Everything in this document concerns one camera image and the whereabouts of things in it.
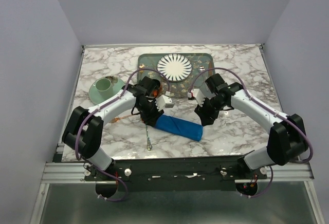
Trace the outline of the blue cloth napkin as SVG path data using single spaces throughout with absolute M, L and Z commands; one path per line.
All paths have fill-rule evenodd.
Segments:
M 161 115 L 154 128 L 197 142 L 201 141 L 203 136 L 203 126 L 200 124 L 167 115 Z

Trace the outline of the iridescent gold spoon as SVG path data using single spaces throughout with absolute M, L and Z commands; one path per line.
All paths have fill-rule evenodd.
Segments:
M 147 137 L 147 150 L 151 151 L 152 150 L 152 144 L 151 144 L 151 139 L 149 136 L 149 131 L 148 131 L 148 126 L 145 125 L 145 131 L 146 131 L 146 137 Z

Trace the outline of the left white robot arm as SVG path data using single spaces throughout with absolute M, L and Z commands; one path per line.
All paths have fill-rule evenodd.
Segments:
M 136 85 L 128 84 L 112 98 L 91 108 L 76 107 L 62 135 L 62 142 L 97 167 L 96 174 L 109 180 L 114 174 L 114 159 L 102 148 L 103 127 L 127 110 L 138 110 L 144 124 L 155 126 L 164 114 L 158 101 L 161 98 L 159 80 L 144 77 Z

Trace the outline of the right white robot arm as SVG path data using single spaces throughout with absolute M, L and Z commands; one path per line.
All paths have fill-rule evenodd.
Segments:
M 289 116 L 277 111 L 253 97 L 242 84 L 227 84 L 218 73 L 209 77 L 205 83 L 214 95 L 212 98 L 205 97 L 200 89 L 188 91 L 188 97 L 197 101 L 194 111 L 199 116 L 202 126 L 212 125 L 220 111 L 228 107 L 243 112 L 268 133 L 265 147 L 251 151 L 238 159 L 236 172 L 241 178 L 249 178 L 255 170 L 264 166 L 283 166 L 310 148 L 300 116 Z

